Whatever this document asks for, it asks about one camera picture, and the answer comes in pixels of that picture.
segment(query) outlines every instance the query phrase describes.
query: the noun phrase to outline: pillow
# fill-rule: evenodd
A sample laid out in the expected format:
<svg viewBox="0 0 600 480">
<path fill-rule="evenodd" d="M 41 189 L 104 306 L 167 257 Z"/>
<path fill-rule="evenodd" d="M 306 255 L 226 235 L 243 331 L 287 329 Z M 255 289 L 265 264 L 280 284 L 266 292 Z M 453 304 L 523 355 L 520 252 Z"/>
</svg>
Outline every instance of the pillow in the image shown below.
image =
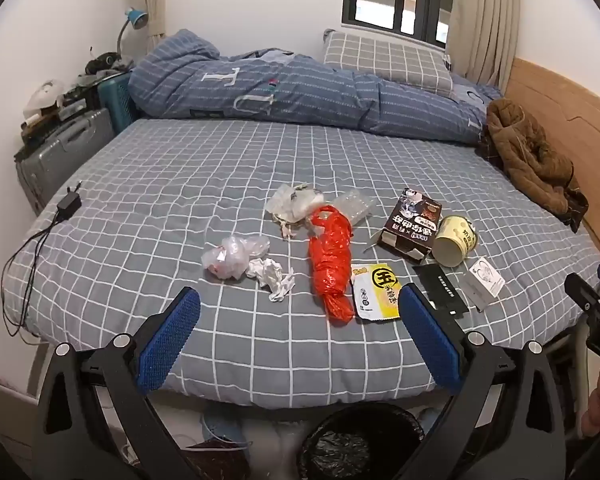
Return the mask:
<svg viewBox="0 0 600 480">
<path fill-rule="evenodd" d="M 451 96 L 454 85 L 442 54 L 428 48 L 370 40 L 331 29 L 324 32 L 324 47 L 324 63 L 328 66 L 372 73 L 442 97 Z"/>
</svg>

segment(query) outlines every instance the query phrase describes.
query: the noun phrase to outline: brown clothing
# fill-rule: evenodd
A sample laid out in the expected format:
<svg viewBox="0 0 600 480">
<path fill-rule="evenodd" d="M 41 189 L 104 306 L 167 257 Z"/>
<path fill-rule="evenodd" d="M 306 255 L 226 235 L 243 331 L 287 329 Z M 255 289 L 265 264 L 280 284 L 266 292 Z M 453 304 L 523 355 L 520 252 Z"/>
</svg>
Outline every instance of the brown clothing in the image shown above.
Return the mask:
<svg viewBox="0 0 600 480">
<path fill-rule="evenodd" d="M 577 232 L 589 202 L 580 192 L 573 163 L 551 147 L 536 118 L 510 99 L 497 99 L 487 108 L 486 123 L 478 153 Z"/>
</svg>

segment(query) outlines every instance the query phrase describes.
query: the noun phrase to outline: trash bin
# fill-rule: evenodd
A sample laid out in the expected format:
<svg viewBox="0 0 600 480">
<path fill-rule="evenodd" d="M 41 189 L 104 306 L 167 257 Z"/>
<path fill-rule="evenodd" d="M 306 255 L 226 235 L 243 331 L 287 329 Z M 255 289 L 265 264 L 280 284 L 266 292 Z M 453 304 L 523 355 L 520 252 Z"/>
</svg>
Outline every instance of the trash bin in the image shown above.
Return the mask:
<svg viewBox="0 0 600 480">
<path fill-rule="evenodd" d="M 424 438 L 411 413 L 383 402 L 333 413 L 302 443 L 301 480 L 391 479 Z"/>
</svg>

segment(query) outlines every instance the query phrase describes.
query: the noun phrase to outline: brown box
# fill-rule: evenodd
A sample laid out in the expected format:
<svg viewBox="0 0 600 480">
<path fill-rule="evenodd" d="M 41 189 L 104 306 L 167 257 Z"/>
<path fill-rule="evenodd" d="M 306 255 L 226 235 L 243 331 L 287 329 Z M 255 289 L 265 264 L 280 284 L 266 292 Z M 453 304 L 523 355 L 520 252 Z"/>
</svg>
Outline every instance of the brown box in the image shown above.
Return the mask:
<svg viewBox="0 0 600 480">
<path fill-rule="evenodd" d="M 438 202 L 406 187 L 384 228 L 374 238 L 419 262 L 433 247 L 441 212 Z"/>
</svg>

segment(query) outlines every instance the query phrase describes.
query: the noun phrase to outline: silver screw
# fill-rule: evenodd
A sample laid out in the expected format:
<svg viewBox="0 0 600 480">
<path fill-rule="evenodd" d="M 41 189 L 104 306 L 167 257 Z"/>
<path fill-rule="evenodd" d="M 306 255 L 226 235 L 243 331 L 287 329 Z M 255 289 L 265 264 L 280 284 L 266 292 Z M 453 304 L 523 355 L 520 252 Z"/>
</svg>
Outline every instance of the silver screw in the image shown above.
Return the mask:
<svg viewBox="0 0 600 480">
<path fill-rule="evenodd" d="M 113 340 L 113 346 L 115 346 L 116 348 L 124 348 L 126 345 L 129 344 L 130 341 L 131 338 L 127 334 L 119 334 Z"/>
<path fill-rule="evenodd" d="M 467 339 L 472 345 L 484 345 L 484 336 L 480 332 L 470 332 Z"/>
<path fill-rule="evenodd" d="M 529 350 L 531 350 L 534 354 L 539 354 L 542 351 L 542 346 L 537 341 L 530 341 Z"/>
<path fill-rule="evenodd" d="M 67 355 L 70 349 L 71 347 L 67 343 L 62 343 L 61 345 L 58 345 L 58 348 L 56 348 L 56 355 Z"/>
</svg>

